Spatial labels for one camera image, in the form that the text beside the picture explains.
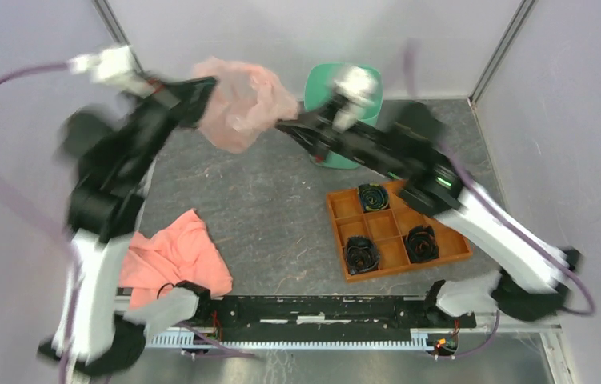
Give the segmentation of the translucent pink trash bag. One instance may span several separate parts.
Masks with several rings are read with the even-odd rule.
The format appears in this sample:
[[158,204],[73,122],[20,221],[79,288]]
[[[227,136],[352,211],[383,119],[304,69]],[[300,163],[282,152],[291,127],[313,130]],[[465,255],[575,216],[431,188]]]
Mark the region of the translucent pink trash bag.
[[298,99],[264,66],[211,57],[192,74],[218,80],[198,131],[220,150],[240,154],[279,119],[298,117]]

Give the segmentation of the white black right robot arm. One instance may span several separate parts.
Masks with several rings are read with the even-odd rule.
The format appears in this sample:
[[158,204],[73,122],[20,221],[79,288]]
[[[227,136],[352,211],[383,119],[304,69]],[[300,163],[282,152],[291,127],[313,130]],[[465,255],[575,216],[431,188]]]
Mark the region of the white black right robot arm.
[[461,234],[499,266],[476,278],[433,285],[423,304],[429,324],[444,326],[475,311],[498,311],[523,322],[568,312],[570,287],[581,283],[580,253],[547,244],[504,211],[447,153],[445,126],[426,104],[404,104],[384,130],[356,121],[337,132],[336,114],[326,105],[275,127],[309,154],[334,152],[395,180],[408,208]]

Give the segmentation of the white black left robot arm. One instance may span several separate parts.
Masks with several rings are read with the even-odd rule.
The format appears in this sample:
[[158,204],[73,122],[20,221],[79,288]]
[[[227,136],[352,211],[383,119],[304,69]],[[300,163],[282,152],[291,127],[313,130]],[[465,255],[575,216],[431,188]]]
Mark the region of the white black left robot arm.
[[74,271],[58,329],[38,347],[40,356],[62,364],[65,382],[128,370],[163,331],[186,320],[193,326],[210,320],[210,292],[193,282],[182,281],[125,313],[115,309],[115,298],[146,200],[142,182],[173,131],[197,126],[217,83],[213,77],[154,78],[121,126],[92,107],[66,120],[62,150],[77,163],[66,214]]

